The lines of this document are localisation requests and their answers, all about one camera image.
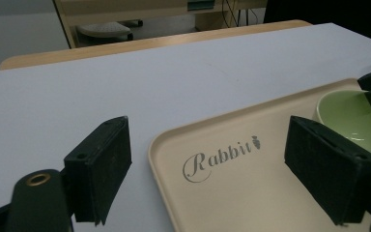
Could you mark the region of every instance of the white table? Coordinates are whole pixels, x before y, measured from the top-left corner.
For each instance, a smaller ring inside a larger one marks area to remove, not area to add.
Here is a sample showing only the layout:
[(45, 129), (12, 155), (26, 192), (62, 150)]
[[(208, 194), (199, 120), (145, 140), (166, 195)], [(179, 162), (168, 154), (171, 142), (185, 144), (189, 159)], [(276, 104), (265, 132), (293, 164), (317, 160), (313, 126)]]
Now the white table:
[(133, 165), (105, 226), (172, 231), (147, 151), (173, 127), (371, 72), (371, 40), (333, 24), (0, 71), (0, 206), (14, 183), (63, 168), (98, 124), (128, 115)]

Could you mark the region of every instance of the green bowl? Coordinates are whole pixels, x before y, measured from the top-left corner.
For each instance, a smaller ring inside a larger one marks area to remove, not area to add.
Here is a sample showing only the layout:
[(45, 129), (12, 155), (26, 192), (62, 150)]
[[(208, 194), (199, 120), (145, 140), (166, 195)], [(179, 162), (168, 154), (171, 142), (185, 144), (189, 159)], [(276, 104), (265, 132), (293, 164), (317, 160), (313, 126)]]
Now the green bowl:
[(340, 90), (318, 101), (314, 119), (371, 153), (371, 106), (363, 91)]

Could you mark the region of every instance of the beige tray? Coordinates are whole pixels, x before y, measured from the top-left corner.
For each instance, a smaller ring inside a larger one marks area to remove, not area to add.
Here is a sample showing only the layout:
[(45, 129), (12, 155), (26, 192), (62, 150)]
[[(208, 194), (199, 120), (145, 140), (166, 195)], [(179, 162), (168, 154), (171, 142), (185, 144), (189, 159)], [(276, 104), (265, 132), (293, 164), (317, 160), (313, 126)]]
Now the beige tray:
[(335, 226), (284, 163), (290, 116), (312, 118), (336, 89), (359, 88), (345, 79), (159, 135), (149, 161), (176, 231), (369, 231), (368, 214)]

